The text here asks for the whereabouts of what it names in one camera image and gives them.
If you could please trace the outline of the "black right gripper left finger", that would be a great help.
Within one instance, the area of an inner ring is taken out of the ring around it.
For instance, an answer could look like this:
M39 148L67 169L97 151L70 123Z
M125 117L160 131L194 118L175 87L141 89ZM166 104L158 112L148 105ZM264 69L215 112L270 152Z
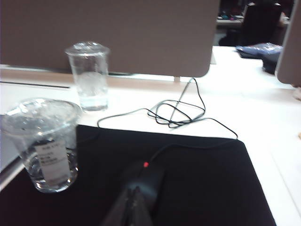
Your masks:
M101 226L130 226L131 223L131 204L133 199L133 190L124 189L117 197L105 218L100 223Z

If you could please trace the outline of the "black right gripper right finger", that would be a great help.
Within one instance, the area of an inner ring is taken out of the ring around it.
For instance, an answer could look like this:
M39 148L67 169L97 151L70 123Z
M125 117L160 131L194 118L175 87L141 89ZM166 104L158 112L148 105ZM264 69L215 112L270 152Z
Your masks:
M143 194L137 186L133 191L131 204L131 225L132 226L152 226L153 222L145 203Z

